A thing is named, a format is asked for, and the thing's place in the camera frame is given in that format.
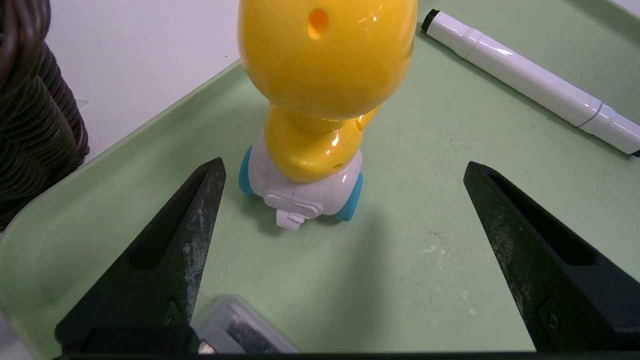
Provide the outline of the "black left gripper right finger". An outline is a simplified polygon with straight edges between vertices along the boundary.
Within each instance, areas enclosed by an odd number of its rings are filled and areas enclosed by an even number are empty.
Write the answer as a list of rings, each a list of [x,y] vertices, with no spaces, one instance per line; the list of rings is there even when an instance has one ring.
[[[637,280],[493,168],[463,182],[537,351],[639,352]]]

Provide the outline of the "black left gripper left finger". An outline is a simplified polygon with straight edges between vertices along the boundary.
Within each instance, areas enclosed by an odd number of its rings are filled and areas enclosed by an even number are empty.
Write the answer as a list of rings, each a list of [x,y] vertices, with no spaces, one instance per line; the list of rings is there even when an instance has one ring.
[[[55,327],[65,356],[191,356],[191,326],[226,186],[218,157],[198,167]]]

